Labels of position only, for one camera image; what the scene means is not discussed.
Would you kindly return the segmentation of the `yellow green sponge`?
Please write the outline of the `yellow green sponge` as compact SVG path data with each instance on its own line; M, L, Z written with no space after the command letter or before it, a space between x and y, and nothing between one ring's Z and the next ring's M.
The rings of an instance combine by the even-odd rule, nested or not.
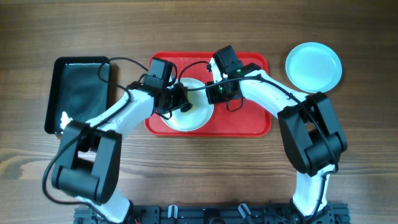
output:
M191 103L185 103L184 105L181 106L180 111L182 113L186 113L187 111L189 111L192 108L192 104Z

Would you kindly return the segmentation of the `white plate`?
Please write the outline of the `white plate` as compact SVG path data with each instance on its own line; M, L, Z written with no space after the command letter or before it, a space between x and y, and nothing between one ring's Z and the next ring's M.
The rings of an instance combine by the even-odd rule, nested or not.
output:
M189 102L193 105L186 113L180 110L174 110L167 114L162 114L162 121L170 128L177 131L194 131L204 126L211 118L214 106L209 104L205 90L188 91L204 87L205 84L194 78L182 78L180 84L187 87L187 96Z

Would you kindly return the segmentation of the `teal plate top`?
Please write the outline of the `teal plate top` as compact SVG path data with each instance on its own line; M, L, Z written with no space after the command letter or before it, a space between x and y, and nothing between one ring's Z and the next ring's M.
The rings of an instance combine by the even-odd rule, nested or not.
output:
M324 93L340 82L343 66L339 56L327 45L305 42L289 52L285 72L298 89Z

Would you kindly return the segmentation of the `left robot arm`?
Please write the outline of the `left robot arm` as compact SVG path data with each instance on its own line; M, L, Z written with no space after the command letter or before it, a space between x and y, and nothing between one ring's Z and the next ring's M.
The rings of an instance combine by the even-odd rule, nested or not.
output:
M124 137L154 113L165 114L188 104L182 84L157 87L133 82L124 96L101 115L87 122L70 121L57 154L47 166L47 180L54 188L86 205L92 220L105 223L135 223L133 203L117 189Z

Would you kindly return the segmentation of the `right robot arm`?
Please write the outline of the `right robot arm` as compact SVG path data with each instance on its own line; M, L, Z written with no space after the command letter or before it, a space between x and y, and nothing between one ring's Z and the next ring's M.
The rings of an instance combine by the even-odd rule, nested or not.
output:
M291 199L295 219L312 223L324 217L329 178L339 171L340 156L347 149L330 99L321 92L295 91L255 63L211 61L206 68L213 79L205 90L217 102L231 98L253 101L278 119L286 156L297 171Z

